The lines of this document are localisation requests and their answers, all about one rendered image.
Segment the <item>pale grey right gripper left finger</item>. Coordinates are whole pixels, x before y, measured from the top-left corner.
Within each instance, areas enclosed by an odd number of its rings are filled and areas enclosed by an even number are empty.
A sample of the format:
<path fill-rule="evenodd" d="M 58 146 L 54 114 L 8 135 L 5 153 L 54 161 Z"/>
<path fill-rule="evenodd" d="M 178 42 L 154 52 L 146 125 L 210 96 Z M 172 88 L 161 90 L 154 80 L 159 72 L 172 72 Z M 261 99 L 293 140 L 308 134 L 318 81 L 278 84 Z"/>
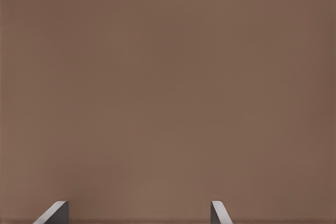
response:
<path fill-rule="evenodd" d="M 69 202 L 55 202 L 33 224 L 69 224 Z"/>

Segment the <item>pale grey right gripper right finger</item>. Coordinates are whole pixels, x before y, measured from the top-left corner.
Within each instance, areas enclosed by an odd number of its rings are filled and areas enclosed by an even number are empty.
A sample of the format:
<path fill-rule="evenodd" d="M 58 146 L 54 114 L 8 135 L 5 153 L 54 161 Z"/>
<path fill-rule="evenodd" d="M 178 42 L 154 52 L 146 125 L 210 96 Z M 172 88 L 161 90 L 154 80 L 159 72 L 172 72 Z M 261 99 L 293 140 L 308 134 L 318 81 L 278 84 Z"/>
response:
<path fill-rule="evenodd" d="M 211 201 L 211 224 L 233 224 L 224 204 L 219 200 Z"/>

